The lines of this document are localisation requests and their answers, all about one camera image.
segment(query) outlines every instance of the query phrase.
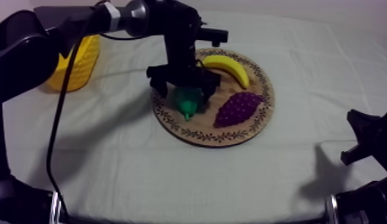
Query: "decorative floral border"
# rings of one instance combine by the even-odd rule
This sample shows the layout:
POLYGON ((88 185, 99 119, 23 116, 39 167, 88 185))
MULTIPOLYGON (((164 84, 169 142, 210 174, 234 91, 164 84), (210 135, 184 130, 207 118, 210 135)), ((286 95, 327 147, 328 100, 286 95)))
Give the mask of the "decorative floral border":
POLYGON ((249 135, 249 132, 255 133, 259 128, 261 127, 261 124, 263 123, 264 119, 266 118, 267 111, 270 110, 270 107, 272 106, 271 102, 271 95, 270 95, 270 88, 269 88, 269 82, 266 78, 266 76, 263 74, 262 69, 255 63, 253 63, 250 60, 247 60, 246 58, 242 58, 238 54, 235 54, 233 52, 226 52, 223 49, 211 49, 211 50, 199 50, 196 52, 196 55, 206 57, 209 55, 225 55, 227 57, 230 57, 239 63, 249 66, 251 69, 253 69, 254 74, 258 77, 259 82, 261 83, 261 87, 263 89, 262 96, 264 97, 263 106, 258 109, 258 113, 255 116, 253 124, 249 127, 249 130, 237 130, 234 132, 223 132, 219 135, 213 135, 213 133, 203 133, 201 131, 197 130, 190 130, 189 128, 183 128, 181 125, 174 120, 173 116, 163 109, 164 103, 163 98, 156 92, 153 92, 153 103, 154 103, 154 111, 158 115, 159 119, 161 119, 163 122, 167 123, 170 126, 170 129, 179 132, 180 135, 190 138, 195 138, 197 140, 202 140, 202 142, 205 141, 214 141, 221 143, 226 140, 233 140, 236 138, 245 138, 249 135))

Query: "toy banana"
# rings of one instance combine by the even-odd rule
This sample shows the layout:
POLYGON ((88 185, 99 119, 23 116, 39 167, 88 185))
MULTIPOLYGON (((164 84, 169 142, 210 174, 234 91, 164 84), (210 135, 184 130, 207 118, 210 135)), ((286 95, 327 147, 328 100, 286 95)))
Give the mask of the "toy banana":
POLYGON ((203 60, 205 67, 223 69, 238 79, 241 86, 249 87, 249 77, 242 65, 234 59, 224 55, 209 55, 203 60))

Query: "yellow container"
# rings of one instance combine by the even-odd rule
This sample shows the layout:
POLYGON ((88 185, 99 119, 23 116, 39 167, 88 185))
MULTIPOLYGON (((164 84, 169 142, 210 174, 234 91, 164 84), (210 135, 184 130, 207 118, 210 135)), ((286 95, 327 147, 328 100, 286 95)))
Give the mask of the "yellow container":
MULTIPOLYGON (((47 83, 50 87, 60 91, 63 85, 65 70, 70 61, 71 53, 67 58, 59 56, 59 63, 56 71, 48 79, 47 83)), ((77 57, 74 62, 71 72, 70 81, 67 86, 67 92, 75 91, 82 88, 88 82, 92 69, 99 56, 99 35, 85 37, 78 49, 77 57)))

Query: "white wall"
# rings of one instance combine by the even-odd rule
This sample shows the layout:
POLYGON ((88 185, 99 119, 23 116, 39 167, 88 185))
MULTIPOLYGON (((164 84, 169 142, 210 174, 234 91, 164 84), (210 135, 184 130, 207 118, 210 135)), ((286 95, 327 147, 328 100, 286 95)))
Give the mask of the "white wall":
MULTIPOLYGON (((97 0, 31 0, 40 5, 93 5, 97 0)), ((112 0, 125 5, 129 0, 112 0)), ((387 0, 181 0, 199 10, 260 13, 326 21, 387 33, 387 0)), ((0 17, 29 0, 0 0, 0 17)))
POLYGON ((31 10, 29 0, 0 0, 0 21, 18 10, 31 10))

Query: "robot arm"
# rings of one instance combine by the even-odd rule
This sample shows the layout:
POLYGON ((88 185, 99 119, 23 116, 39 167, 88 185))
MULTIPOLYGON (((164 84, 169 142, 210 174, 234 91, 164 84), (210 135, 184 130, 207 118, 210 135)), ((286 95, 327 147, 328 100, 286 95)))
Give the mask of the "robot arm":
POLYGON ((196 67, 195 41, 219 46, 227 42, 228 32, 203 29, 202 24, 194 8, 174 0, 132 0, 117 8, 109 2, 95 7, 39 7, 34 12, 16 12, 0 23, 0 201, 20 197, 17 191, 33 195, 31 187, 16 184, 11 177, 2 103, 46 81, 59 54, 69 54, 83 27, 87 26, 85 36, 118 30, 135 37, 164 35, 168 64, 148 69, 151 86, 164 97, 166 82, 201 88, 207 100, 220 84, 220 76, 210 71, 204 75, 196 67))

